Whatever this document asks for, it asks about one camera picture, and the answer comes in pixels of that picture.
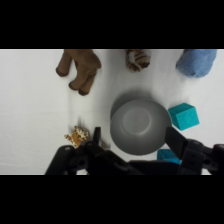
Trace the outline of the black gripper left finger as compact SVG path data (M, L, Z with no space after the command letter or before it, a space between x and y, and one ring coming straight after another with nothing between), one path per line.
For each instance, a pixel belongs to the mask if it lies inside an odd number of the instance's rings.
M97 156L110 149L110 146L102 139L101 128L94 129L93 136L84 144L85 149L92 155Z

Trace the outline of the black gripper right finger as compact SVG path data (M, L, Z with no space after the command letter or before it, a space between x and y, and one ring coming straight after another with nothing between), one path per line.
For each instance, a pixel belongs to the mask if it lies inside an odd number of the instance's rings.
M175 128L166 128L165 143L169 146L178 159L183 161L187 161L189 159L188 146L190 141Z

